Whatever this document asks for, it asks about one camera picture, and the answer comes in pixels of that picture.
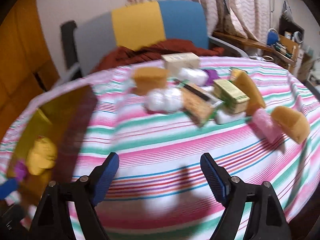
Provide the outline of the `purple wrapper packet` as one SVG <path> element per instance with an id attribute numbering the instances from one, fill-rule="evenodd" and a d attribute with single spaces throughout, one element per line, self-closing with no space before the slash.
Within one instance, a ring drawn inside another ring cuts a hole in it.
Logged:
<path id="1" fill-rule="evenodd" d="M 27 175 L 27 167 L 22 160 L 16 161 L 14 172 L 16 180 L 22 182 Z"/>

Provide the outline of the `yellow knitted cloth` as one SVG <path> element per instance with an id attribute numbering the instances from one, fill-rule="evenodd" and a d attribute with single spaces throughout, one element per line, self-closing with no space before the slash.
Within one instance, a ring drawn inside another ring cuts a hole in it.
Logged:
<path id="1" fill-rule="evenodd" d="M 39 176 L 53 168 L 56 160 L 56 145 L 48 137 L 39 136 L 28 152 L 26 166 L 31 175 Z"/>

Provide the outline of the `pink sponge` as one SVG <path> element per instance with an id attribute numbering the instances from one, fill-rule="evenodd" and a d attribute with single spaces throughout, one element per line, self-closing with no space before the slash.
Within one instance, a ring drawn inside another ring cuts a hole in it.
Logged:
<path id="1" fill-rule="evenodd" d="M 264 108 L 257 109 L 252 116 L 253 123 L 262 131 L 269 143 L 274 143 L 282 135 L 281 127 Z"/>

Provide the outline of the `yellow sponge chunk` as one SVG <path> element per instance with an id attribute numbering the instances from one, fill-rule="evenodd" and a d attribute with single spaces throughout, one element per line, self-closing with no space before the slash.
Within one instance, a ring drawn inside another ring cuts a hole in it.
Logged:
<path id="1" fill-rule="evenodd" d="M 272 119 L 293 141 L 302 144 L 310 134 L 310 125 L 301 112 L 285 106 L 278 106 L 271 112 Z"/>

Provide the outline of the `green yellow small box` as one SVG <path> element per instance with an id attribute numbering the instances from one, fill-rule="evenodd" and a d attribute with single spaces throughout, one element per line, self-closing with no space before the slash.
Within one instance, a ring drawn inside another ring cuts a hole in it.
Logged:
<path id="1" fill-rule="evenodd" d="M 247 110 L 249 97 L 231 81 L 217 79 L 214 80 L 213 87 L 214 96 L 225 103 L 230 113 L 238 114 Z"/>

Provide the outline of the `cracker packet black stripe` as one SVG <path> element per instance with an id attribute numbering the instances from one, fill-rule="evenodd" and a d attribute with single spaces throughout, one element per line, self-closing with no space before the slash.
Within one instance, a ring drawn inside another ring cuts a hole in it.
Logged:
<path id="1" fill-rule="evenodd" d="M 182 93 L 183 108 L 199 127 L 213 119 L 223 102 L 198 85 L 185 80 L 178 88 Z"/>

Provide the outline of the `yellow sponge wedge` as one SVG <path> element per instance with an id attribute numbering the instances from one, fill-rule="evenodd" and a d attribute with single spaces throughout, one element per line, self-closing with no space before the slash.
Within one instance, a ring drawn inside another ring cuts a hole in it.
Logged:
<path id="1" fill-rule="evenodd" d="M 249 97 L 247 115 L 252 116 L 257 109 L 266 107 L 262 94 L 247 73 L 241 73 L 236 78 L 230 76 L 229 80 Z"/>

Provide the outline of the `white plastic bag bundle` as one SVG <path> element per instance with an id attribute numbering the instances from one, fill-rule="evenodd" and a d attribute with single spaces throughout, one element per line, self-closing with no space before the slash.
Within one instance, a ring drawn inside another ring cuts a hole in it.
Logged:
<path id="1" fill-rule="evenodd" d="M 173 113 L 183 108 L 182 91 L 179 88 L 153 89 L 145 97 L 145 106 L 151 112 Z"/>
<path id="2" fill-rule="evenodd" d="M 201 69 L 181 68 L 177 73 L 179 80 L 188 80 L 198 86 L 204 86 L 209 75 Z"/>

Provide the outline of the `yellow sponge block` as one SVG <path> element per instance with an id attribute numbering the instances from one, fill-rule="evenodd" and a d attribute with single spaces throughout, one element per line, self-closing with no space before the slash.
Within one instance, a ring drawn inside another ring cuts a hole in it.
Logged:
<path id="1" fill-rule="evenodd" d="M 133 74 L 132 79 L 135 82 L 134 93 L 137 95 L 146 95 L 153 89 L 163 89 L 167 87 L 167 78 L 169 72 L 159 67 L 140 67 Z"/>

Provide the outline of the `striped pink green tablecloth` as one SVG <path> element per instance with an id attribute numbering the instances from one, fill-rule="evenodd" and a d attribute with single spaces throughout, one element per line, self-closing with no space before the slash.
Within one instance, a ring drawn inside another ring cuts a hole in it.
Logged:
<path id="1" fill-rule="evenodd" d="M 35 97 L 1 142 L 1 181 L 29 118 L 43 103 L 91 85 L 98 105 L 84 136 L 73 178 L 89 174 L 110 152 L 120 165 L 97 213 L 111 239 L 209 239 L 223 213 L 200 168 L 210 153 L 231 175 L 271 182 L 287 220 L 305 206 L 319 184 L 319 101 L 287 70 L 273 63 L 235 57 L 203 57 L 201 67 L 229 77 L 245 70 L 266 109 L 285 106 L 303 113 L 310 134 L 303 144 L 284 135 L 269 144 L 250 119 L 197 127 L 183 112 L 149 114 L 131 92 L 134 66 L 103 70 Z"/>

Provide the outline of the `wooden wardrobe door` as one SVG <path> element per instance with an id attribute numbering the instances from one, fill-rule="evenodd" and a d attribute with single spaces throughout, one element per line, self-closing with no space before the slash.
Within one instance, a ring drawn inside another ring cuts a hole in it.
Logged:
<path id="1" fill-rule="evenodd" d="M 1 24 L 1 136 L 58 79 L 36 0 L 17 0 Z"/>

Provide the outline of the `wooden side table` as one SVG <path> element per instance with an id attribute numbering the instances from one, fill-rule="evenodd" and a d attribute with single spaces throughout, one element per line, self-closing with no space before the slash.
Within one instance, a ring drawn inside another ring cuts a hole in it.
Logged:
<path id="1" fill-rule="evenodd" d="M 237 37 L 229 34 L 225 34 L 222 32 L 215 31 L 213 32 L 213 37 L 219 38 L 221 40 L 224 40 L 226 42 L 233 42 L 239 45 L 242 48 L 255 48 L 255 49 L 260 49 L 263 52 L 269 52 L 269 53 L 274 53 L 277 57 L 279 57 L 281 60 L 285 61 L 288 64 L 291 64 L 292 66 L 295 66 L 295 61 L 292 59 L 289 59 L 288 57 L 284 56 L 280 52 L 276 51 L 273 47 L 267 46 L 264 43 L 251 40 L 251 39 L 245 39 L 242 37 Z"/>

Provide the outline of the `grey yellow blue chair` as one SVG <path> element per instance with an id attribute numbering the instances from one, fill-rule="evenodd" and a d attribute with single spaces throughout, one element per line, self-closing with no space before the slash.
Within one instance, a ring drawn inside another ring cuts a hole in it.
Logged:
<path id="1" fill-rule="evenodd" d="M 106 12 L 81 25 L 65 22 L 60 29 L 67 65 L 64 80 L 88 75 L 118 47 L 138 50 L 168 39 L 188 40 L 202 49 L 215 44 L 235 56 L 247 57 L 240 48 L 207 34 L 204 9 L 193 1 L 138 3 Z"/>

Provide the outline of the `cream cardboard box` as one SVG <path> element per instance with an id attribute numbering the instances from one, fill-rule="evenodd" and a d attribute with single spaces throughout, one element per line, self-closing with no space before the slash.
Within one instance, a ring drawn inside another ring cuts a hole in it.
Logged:
<path id="1" fill-rule="evenodd" d="M 181 68 L 198 69 L 200 58 L 194 53 L 177 53 L 161 56 L 164 61 L 164 68 L 171 76 L 176 76 Z"/>

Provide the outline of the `dark red jacket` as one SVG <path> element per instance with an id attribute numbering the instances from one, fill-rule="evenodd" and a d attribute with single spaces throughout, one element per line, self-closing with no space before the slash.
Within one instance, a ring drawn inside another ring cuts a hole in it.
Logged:
<path id="1" fill-rule="evenodd" d="M 132 50 L 126 47 L 118 47 L 105 55 L 93 69 L 92 73 L 108 70 L 119 66 L 127 66 L 135 63 L 160 60 L 163 55 L 177 53 L 194 53 L 197 56 L 222 56 L 225 49 L 214 46 L 210 49 L 196 47 L 193 42 L 182 39 L 168 39 L 156 44 Z"/>

